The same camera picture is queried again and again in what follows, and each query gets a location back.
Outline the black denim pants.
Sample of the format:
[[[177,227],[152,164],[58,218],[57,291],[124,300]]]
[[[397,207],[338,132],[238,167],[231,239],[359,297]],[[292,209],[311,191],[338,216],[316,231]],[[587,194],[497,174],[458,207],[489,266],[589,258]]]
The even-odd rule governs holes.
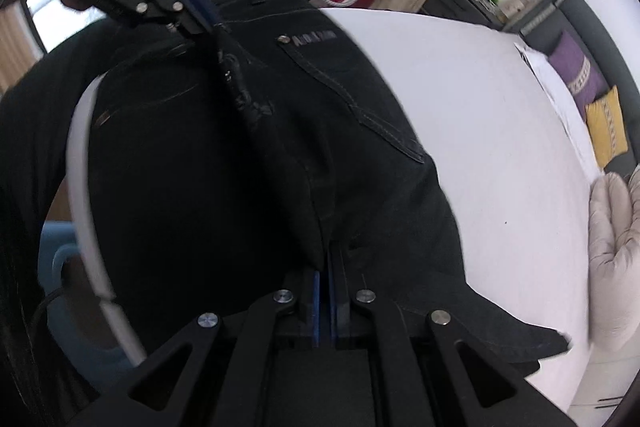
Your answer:
[[[61,185],[93,287],[130,355],[198,314],[238,312],[341,255],[409,329],[445,309],[533,373],[564,353],[465,280],[437,169],[387,82],[305,0],[215,0],[201,42],[104,18],[1,100],[1,403],[55,407],[32,319],[40,233]]]

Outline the dark bedside cabinet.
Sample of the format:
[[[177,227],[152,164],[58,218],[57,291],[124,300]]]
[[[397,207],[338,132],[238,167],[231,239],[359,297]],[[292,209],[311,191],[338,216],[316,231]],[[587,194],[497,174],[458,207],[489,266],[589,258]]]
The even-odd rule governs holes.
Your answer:
[[[478,0],[425,0],[419,13],[501,30],[504,23]]]

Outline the beige puffy pillow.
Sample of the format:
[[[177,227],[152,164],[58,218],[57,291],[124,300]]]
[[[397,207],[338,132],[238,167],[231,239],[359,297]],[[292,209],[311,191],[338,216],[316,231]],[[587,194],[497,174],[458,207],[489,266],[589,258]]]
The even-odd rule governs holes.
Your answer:
[[[610,172],[589,202],[589,328],[600,349],[622,349],[639,327],[639,171]]]

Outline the yellow cushion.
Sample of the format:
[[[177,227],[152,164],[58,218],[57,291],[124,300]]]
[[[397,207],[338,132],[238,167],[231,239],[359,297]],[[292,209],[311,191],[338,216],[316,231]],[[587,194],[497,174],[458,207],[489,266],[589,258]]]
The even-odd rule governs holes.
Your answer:
[[[586,121],[593,152],[601,169],[614,158],[628,152],[624,118],[616,87],[586,106]]]

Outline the purple cushion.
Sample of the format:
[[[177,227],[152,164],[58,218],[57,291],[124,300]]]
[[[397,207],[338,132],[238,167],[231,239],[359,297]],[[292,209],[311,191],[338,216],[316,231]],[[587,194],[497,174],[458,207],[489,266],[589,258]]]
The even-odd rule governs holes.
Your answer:
[[[586,107],[608,93],[608,84],[597,65],[582,52],[582,48],[566,30],[548,56],[548,62],[570,91],[582,120],[586,120]]]

